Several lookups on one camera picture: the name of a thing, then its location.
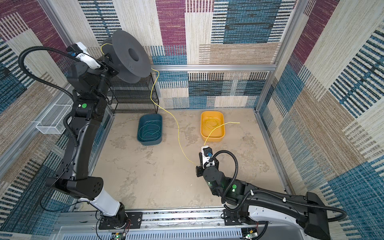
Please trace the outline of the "teal plastic bin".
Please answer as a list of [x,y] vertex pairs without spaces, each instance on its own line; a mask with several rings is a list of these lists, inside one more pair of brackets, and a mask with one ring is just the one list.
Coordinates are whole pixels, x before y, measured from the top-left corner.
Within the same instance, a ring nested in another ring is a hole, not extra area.
[[143,146],[154,146],[162,142],[163,117],[160,114],[147,114],[139,119],[137,140]]

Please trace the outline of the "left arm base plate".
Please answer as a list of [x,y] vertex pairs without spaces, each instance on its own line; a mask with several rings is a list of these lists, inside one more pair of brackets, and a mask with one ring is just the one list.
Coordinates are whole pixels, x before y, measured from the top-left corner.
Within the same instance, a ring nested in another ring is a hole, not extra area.
[[102,216],[98,230],[139,229],[142,224],[143,212],[125,212],[114,217]]

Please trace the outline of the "yellow plastic bin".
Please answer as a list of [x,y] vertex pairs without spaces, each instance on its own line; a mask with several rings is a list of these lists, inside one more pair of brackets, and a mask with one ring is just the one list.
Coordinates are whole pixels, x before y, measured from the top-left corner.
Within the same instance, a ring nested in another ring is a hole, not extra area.
[[225,136],[224,115],[218,111],[205,111],[201,114],[201,136],[207,142],[221,142]]

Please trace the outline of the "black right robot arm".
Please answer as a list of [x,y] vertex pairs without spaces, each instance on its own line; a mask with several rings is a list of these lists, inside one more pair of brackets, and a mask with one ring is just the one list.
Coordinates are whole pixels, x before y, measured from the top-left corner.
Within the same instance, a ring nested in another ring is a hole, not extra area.
[[[217,157],[220,154],[229,155],[235,162],[231,178],[219,170]],[[196,175],[204,178],[212,195],[221,198],[224,220],[230,225],[264,225],[261,231],[243,235],[244,240],[259,240],[272,222],[298,228],[315,239],[329,240],[329,224],[348,215],[342,209],[326,206],[315,193],[308,192],[304,196],[282,194],[238,180],[239,163],[230,151],[213,153],[209,146],[203,146],[199,158]]]

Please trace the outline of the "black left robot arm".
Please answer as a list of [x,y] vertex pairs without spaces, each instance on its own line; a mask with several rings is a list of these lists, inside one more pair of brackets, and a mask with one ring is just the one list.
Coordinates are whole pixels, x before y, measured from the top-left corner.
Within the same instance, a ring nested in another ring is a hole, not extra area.
[[[62,87],[42,80],[25,66],[28,54],[37,51],[50,51],[63,55],[74,63],[68,70],[67,80],[74,87],[70,93]],[[54,177],[46,179],[46,186],[55,191],[88,202],[102,214],[102,221],[112,228],[121,229],[128,217],[124,204],[112,198],[104,189],[100,177],[89,176],[89,160],[97,131],[109,104],[107,97],[110,80],[119,71],[110,54],[95,60],[96,67],[79,59],[80,48],[72,45],[66,52],[44,46],[34,46],[23,50],[18,58],[20,69],[32,79],[58,89],[73,100],[70,113],[63,124],[69,134],[65,155]]]

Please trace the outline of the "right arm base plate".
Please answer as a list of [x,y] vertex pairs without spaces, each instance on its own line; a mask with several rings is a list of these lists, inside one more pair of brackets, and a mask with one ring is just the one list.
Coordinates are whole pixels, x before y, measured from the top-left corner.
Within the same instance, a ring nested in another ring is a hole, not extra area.
[[224,209],[221,218],[224,220],[226,226],[264,225],[266,223],[266,221],[255,221],[251,219],[248,211],[230,212]]

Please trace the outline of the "grey perforated cable spool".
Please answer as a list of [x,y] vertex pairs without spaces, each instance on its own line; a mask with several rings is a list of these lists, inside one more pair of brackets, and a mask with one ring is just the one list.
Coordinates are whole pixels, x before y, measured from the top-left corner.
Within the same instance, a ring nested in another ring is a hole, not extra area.
[[115,31],[102,42],[102,54],[110,56],[117,77],[122,81],[135,84],[151,73],[151,63],[144,47],[131,34],[123,30]]

